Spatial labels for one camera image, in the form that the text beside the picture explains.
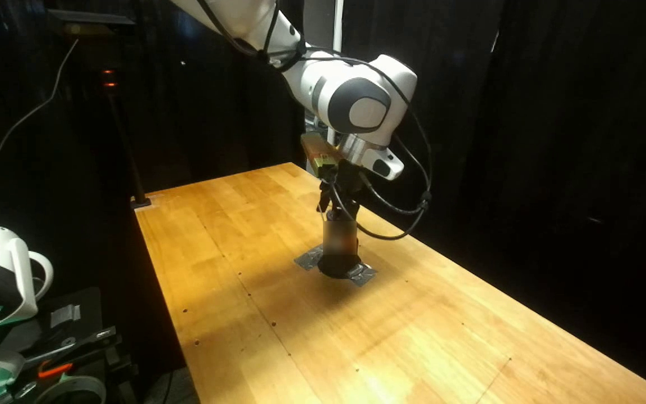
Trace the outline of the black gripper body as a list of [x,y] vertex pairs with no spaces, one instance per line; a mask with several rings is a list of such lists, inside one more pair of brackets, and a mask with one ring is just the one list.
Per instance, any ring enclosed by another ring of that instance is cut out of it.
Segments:
[[363,171],[351,162],[325,164],[318,171],[318,212],[335,212],[347,221],[356,221],[360,202],[363,194]]

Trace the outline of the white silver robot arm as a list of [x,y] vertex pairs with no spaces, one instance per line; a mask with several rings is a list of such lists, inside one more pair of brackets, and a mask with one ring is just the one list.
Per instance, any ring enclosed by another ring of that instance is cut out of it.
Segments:
[[390,139],[417,88],[409,65],[388,53],[360,63],[315,50],[276,0],[170,2],[234,50],[276,69],[307,111],[345,134],[345,162],[388,181],[405,173]]

